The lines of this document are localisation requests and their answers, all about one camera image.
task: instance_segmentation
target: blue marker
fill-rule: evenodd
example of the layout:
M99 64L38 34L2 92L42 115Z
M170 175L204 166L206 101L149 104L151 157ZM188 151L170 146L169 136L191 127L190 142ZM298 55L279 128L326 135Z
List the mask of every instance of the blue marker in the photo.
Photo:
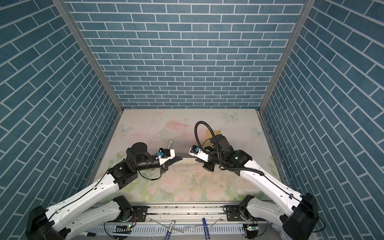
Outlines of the blue marker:
M169 225L169 228L168 228L168 231L167 231L167 234L166 234L164 240L169 240L170 234L171 234L174 226L175 226L175 221L170 222L170 225Z
M211 238L209 237L208 226L207 226L207 223L205 221L205 218L203 218L203 227L204 227L205 239L210 240Z

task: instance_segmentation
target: brick-patterned wallpaper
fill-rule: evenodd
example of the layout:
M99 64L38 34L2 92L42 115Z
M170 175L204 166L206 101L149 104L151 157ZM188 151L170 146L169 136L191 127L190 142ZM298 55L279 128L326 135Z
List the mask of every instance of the brick-patterned wallpaper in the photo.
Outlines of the brick-patterned wallpaper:
M265 117L320 239L384 239L383 76L384 2L317 0Z
M0 238L83 189L117 110L51 0L0 1Z
M66 1L125 108L256 108L304 0Z

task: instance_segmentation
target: table surface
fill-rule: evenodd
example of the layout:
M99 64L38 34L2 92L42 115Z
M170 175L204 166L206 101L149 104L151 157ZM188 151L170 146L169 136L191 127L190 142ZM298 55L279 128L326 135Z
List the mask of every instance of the table surface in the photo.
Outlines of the table surface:
M155 154L160 147L167 148L170 139L176 156L190 157L189 148L196 145L194 126L198 121L207 122L215 131L220 130L235 150L241 149L257 163L280 180L275 162L254 109L127 109L107 148L96 174L105 171L126 157L126 149L136 142L144 142L148 152ZM199 141L209 135L204 125L198 127ZM149 178L159 176L159 170L141 171ZM249 181L233 172L221 171L218 166L208 172L202 164L182 160L156 181L139 177L102 202L124 195L130 202L191 202L239 201L247 194L262 200L269 198Z

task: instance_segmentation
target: brick wall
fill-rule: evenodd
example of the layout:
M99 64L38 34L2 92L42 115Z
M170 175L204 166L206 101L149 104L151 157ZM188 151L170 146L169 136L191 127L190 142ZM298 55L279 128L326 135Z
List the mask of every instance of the brick wall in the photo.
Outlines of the brick wall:
M84 187L117 111L51 0L0 6L0 236L25 239L30 209Z
M265 109L320 239L384 239L383 56L383 1L317 0Z
M66 1L125 108L258 107L303 2Z

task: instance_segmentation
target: floral tablecloth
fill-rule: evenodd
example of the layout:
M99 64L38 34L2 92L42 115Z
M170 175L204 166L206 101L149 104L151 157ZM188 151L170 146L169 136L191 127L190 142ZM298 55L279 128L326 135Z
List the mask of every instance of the floral tablecloth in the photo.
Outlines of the floral tablecloth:
M189 148L196 144L194 126L206 121L214 130L220 130L236 149L242 149L277 179L279 175L265 140L257 113L252 109L134 109L125 110L111 143L98 169L96 178L126 156L125 151L136 142L148 145L154 154L160 147L166 148L172 139L177 156L190 157ZM198 128L201 143L206 138L206 128ZM159 176L159 170L141 171L148 178ZM216 166L208 172L201 163L180 161L156 181L139 177L102 202L124 195L130 202L193 202L238 201L247 194L268 200L263 192L249 181L233 172L221 171Z

